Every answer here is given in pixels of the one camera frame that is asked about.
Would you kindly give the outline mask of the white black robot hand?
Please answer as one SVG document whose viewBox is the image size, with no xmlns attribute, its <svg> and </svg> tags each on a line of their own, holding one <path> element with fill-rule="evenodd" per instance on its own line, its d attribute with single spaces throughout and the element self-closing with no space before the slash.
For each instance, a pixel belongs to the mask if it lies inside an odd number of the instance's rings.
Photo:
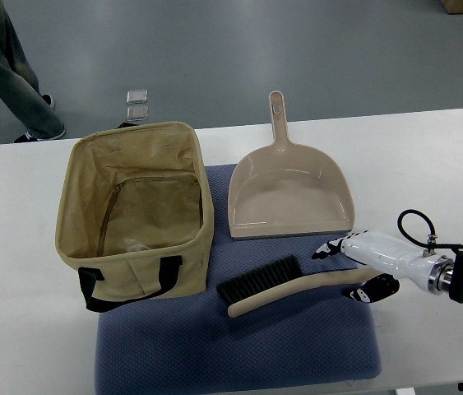
<svg viewBox="0 0 463 395">
<path fill-rule="evenodd" d="M 450 291 L 452 259 L 381 232 L 365 230 L 330 240 L 312 258 L 324 259 L 337 253 L 378 271 L 360 287 L 343 292 L 352 300 L 370 304 L 386 299 L 399 290 L 403 278 L 429 294 Z"/>
</svg>

